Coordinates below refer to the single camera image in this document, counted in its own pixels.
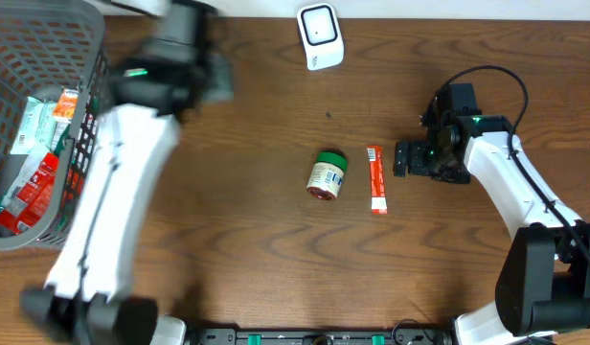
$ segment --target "gray plastic basket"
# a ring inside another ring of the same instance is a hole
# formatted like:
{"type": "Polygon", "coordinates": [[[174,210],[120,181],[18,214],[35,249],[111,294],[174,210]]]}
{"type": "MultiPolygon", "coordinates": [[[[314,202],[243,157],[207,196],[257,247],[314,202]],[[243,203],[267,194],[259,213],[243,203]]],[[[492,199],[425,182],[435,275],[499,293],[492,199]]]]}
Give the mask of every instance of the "gray plastic basket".
{"type": "Polygon", "coordinates": [[[60,247],[76,210],[97,134],[96,116],[109,106],[103,17],[82,0],[0,0],[0,197],[25,155],[9,155],[27,96],[56,101],[61,87],[80,90],[57,169],[50,206],[26,232],[0,227],[0,250],[60,247]]]}

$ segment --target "white background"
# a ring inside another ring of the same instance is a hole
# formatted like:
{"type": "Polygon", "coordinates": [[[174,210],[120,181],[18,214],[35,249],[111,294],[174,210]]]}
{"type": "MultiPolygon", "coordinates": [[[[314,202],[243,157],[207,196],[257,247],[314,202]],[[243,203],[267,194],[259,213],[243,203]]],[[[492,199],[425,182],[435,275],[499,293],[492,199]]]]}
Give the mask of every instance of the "white background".
{"type": "MultiPolygon", "coordinates": [[[[120,0],[162,3],[169,0],[120,0]]],[[[315,1],[204,0],[229,16],[295,17],[315,1]]],[[[331,0],[342,18],[590,20],[590,0],[331,0]]],[[[102,6],[104,13],[123,13],[102,6]]]]}

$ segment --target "green indicator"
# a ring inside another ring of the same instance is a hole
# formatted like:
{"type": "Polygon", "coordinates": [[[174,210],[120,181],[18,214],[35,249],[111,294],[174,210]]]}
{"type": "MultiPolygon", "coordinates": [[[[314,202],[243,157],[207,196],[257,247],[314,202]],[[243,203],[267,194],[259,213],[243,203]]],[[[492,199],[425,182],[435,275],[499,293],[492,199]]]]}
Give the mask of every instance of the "green indicator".
{"type": "Polygon", "coordinates": [[[248,345],[261,345],[260,335],[248,335],[248,345]]]}
{"type": "Polygon", "coordinates": [[[384,336],[383,335],[372,336],[372,345],[384,345],[384,336]]]}
{"type": "Polygon", "coordinates": [[[138,76],[145,76],[147,74],[148,74],[148,71],[144,68],[136,68],[136,69],[125,71],[125,77],[138,77],[138,76]]]}

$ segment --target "wooden table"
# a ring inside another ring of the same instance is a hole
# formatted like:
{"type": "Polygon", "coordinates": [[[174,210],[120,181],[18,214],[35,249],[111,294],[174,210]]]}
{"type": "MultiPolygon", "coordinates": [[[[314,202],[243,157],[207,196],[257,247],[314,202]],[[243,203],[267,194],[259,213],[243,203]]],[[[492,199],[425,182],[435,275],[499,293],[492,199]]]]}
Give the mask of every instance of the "wooden table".
{"type": "MultiPolygon", "coordinates": [[[[135,290],[162,311],[242,328],[390,328],[490,302],[511,240],[481,185],[390,174],[395,142],[424,137],[419,115],[434,91],[479,64],[525,80],[525,150],[590,221],[590,23],[342,20],[344,62],[313,73],[294,20],[226,24],[216,37],[236,99],[190,114],[140,238],[135,290]],[[369,144],[385,149],[388,216],[371,215],[369,144]],[[333,202],[306,194],[323,148],[350,163],[333,202]]],[[[143,19],[108,19],[108,53],[118,60],[149,30],[143,19]]],[[[487,114],[515,119],[513,80],[464,81],[487,114]]],[[[0,253],[0,344],[44,343],[17,296],[43,282],[56,254],[0,253]]],[[[590,331],[556,340],[590,344],[590,331]]]]}

